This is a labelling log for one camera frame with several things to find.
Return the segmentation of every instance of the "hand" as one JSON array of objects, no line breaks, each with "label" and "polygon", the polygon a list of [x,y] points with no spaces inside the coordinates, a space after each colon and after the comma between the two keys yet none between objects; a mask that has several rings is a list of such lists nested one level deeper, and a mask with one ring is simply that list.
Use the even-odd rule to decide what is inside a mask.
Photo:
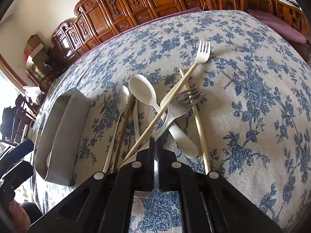
[{"label": "hand", "polygon": [[9,210],[13,216],[13,225],[18,233],[26,233],[31,225],[26,211],[15,200],[10,202]]}]

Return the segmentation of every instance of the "white plastic bag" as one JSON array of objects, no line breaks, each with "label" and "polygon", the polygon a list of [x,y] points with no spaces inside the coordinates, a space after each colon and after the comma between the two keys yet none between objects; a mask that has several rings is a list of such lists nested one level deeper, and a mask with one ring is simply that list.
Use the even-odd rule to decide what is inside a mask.
[{"label": "white plastic bag", "polygon": [[27,97],[30,97],[32,102],[39,105],[42,97],[44,96],[44,93],[40,90],[39,87],[29,87],[24,86],[23,89],[25,89],[25,95]]}]

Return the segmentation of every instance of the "table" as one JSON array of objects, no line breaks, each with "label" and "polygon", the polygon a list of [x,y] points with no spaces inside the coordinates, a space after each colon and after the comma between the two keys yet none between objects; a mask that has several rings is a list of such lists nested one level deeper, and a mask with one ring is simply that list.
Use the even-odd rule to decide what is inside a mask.
[{"label": "table", "polygon": [[[77,152],[73,187],[44,182],[38,174],[31,180],[43,213],[103,169],[118,117],[119,88],[128,86],[134,74],[143,74],[160,102],[181,78],[179,67],[186,69],[194,61],[199,40],[210,40],[212,53],[189,84],[206,93],[198,107],[211,167],[281,228],[292,229],[311,198],[311,71],[268,26],[245,12],[229,10],[181,15],[135,28],[72,65],[36,121],[35,148],[44,119],[60,94],[77,87],[92,105]],[[138,111],[142,134],[156,113],[142,103]],[[177,123],[200,148],[192,112]],[[160,127],[159,122],[153,133]],[[119,161],[134,142],[130,117]],[[186,158],[168,132],[163,143],[178,161],[205,172],[201,155]],[[181,232],[177,193],[156,190],[149,197],[134,199],[130,232],[167,230]]]}]

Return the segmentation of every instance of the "silver screw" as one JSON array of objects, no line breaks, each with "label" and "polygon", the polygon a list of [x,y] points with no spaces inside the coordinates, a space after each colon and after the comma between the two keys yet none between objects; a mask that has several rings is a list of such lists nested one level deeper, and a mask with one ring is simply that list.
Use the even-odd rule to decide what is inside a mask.
[{"label": "silver screw", "polygon": [[218,179],[219,174],[217,172],[210,172],[208,176],[212,179]]},{"label": "silver screw", "polygon": [[97,172],[94,174],[94,179],[101,180],[105,175],[102,172]]},{"label": "silver screw", "polygon": [[176,161],[176,162],[173,162],[173,163],[172,163],[172,167],[173,167],[173,168],[180,168],[180,167],[181,167],[181,163],[179,163],[179,162],[177,162],[177,161]]},{"label": "silver screw", "polygon": [[132,167],[134,167],[134,168],[140,168],[142,166],[142,164],[141,164],[141,162],[139,162],[139,161],[134,161],[133,163],[132,163]]}]

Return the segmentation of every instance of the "silver spoon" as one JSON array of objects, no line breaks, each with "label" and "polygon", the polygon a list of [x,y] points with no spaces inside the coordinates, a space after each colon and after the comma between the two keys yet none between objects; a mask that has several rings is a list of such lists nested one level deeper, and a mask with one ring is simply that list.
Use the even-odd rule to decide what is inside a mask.
[{"label": "silver spoon", "polygon": [[112,156],[112,151],[113,151],[113,147],[114,147],[114,139],[115,139],[116,134],[117,134],[119,121],[120,121],[120,118],[121,118],[123,112],[126,111],[126,109],[128,107],[129,99],[130,99],[130,92],[129,92],[128,88],[126,86],[122,86],[118,92],[117,99],[116,99],[117,108],[118,108],[120,113],[119,113],[119,117],[118,117],[118,121],[117,121],[117,126],[114,130],[114,135],[112,137],[112,141],[111,141],[109,151],[107,154],[107,158],[106,158],[106,162],[105,162],[105,166],[104,166],[104,170],[103,170],[104,173],[108,172],[109,164],[110,164],[111,156]]},{"label": "silver spoon", "polygon": [[[143,75],[137,74],[132,76],[128,82],[128,86],[133,95],[142,103],[153,106],[157,112],[161,110],[161,107],[156,101],[156,93],[153,86]],[[165,113],[161,116],[161,119],[165,121]],[[186,157],[195,158],[198,155],[195,144],[175,123],[169,126],[169,132]]]}]

